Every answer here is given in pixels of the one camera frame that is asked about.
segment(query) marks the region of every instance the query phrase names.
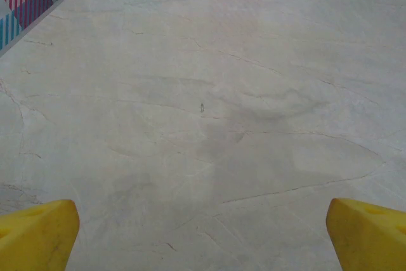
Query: yellow object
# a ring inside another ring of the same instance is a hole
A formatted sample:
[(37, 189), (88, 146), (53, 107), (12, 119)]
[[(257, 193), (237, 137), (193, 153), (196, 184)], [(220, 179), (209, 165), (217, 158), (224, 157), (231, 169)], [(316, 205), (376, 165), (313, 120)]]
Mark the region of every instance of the yellow object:
[(71, 200), (0, 216), (0, 270), (65, 270), (78, 231)]
[(326, 222), (343, 271), (406, 270), (406, 213), (333, 199)]

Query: marble floor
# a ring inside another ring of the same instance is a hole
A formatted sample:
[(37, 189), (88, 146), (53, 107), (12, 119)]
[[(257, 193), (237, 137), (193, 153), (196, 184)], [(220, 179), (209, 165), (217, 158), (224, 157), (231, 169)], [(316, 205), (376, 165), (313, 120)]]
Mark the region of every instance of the marble floor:
[(340, 270), (333, 197), (405, 210), (406, 0), (66, 0), (0, 58), (0, 209), (68, 271)]

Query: beige marble surface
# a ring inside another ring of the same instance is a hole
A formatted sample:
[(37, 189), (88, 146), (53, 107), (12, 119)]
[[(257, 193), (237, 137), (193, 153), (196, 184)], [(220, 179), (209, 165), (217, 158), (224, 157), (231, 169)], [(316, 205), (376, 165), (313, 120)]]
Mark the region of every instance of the beige marble surface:
[(66, 0), (0, 58), (0, 208), (67, 270), (340, 270), (333, 197), (406, 209), (406, 0)]

